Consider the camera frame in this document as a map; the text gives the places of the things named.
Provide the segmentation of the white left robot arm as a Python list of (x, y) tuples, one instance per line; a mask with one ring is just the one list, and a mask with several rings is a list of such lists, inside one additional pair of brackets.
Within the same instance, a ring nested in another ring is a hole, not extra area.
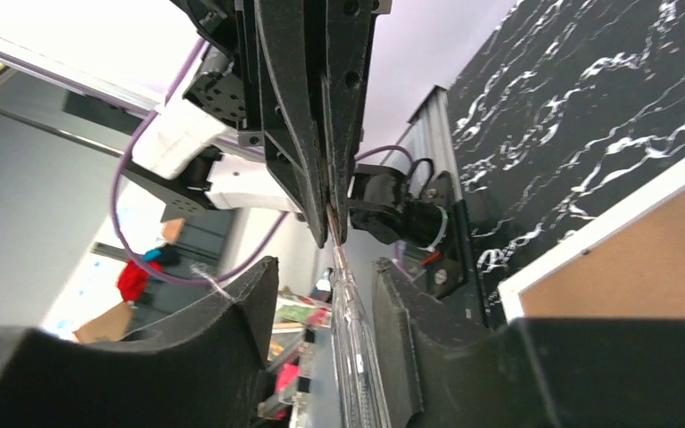
[(348, 234), (376, 20), (388, 1), (180, 1), (203, 39), (142, 126), (130, 181), (164, 220), (297, 213), (317, 245)]

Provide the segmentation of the white picture frame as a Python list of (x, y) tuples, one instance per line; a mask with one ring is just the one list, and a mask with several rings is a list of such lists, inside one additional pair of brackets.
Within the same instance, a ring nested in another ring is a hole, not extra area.
[(506, 319), (685, 318), (685, 158), (499, 286)]

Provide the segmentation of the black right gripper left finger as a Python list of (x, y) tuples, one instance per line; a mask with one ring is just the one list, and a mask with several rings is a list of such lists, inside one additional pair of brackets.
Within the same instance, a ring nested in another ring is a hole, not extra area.
[(279, 285), (265, 257), (117, 342), (0, 326), (0, 427), (246, 427), (256, 414)]

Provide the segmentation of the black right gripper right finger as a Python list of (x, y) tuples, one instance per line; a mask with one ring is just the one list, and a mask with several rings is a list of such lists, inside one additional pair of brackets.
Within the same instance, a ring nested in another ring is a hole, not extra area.
[(395, 427), (685, 427), (685, 320), (529, 318), (490, 331), (374, 265)]

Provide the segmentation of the clear tester screwdriver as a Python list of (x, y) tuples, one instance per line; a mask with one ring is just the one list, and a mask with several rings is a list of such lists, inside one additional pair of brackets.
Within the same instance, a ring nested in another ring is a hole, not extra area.
[(349, 267), (337, 213), (326, 207), (333, 243), (332, 345), (344, 427), (390, 427), (376, 344)]

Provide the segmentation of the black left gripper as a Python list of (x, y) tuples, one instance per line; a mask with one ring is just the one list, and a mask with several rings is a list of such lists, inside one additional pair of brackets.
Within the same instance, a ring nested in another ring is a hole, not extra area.
[(326, 141), (330, 231), (348, 232), (353, 148), (363, 135), (376, 19), (389, 1), (177, 1), (209, 47), (186, 97), (234, 128), (268, 137), (271, 176), (325, 246), (319, 139)]

